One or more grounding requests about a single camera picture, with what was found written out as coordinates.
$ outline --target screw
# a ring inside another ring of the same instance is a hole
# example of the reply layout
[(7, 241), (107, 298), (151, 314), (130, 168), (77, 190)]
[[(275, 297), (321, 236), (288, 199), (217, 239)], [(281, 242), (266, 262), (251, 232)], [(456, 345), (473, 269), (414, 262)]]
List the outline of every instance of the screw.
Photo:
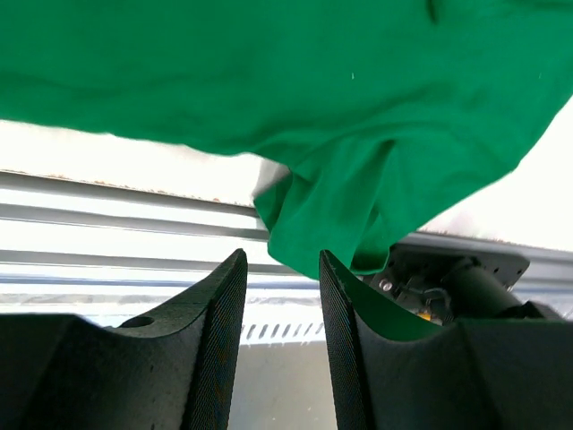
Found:
[(389, 292), (390, 290), (392, 290), (392, 283), (389, 282), (387, 279), (383, 279), (380, 281), (380, 284), (378, 284), (378, 286), (381, 288), (382, 291), (385, 292)]

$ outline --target wrinkled green cloth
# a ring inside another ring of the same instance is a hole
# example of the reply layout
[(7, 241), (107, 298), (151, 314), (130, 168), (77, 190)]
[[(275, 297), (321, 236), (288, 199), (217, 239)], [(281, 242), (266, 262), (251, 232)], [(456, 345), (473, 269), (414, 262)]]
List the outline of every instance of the wrinkled green cloth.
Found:
[(572, 38), (571, 0), (4, 1), (0, 117), (286, 164), (270, 254), (372, 272), (532, 148)]

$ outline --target gray floor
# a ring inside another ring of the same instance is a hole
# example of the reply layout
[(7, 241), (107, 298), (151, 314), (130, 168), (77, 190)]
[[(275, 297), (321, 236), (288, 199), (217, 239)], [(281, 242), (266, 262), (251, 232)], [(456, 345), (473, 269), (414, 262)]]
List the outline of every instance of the gray floor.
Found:
[(326, 343), (241, 347), (229, 429), (336, 429)]

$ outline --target black cylinder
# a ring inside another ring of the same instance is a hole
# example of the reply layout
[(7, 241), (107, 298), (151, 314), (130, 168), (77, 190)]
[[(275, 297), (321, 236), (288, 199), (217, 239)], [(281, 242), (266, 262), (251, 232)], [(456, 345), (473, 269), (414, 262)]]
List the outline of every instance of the black cylinder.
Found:
[(493, 274), (472, 263), (458, 265), (442, 284), (451, 297), (455, 317), (493, 318), (521, 305)]

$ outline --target green fabric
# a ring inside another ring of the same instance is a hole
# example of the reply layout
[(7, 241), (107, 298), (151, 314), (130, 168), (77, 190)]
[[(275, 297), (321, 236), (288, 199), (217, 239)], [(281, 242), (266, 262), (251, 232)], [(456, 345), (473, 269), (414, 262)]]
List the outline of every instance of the green fabric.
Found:
[(284, 163), (271, 255), (372, 272), (531, 149), (572, 35), (571, 0), (3, 1), (0, 117)]

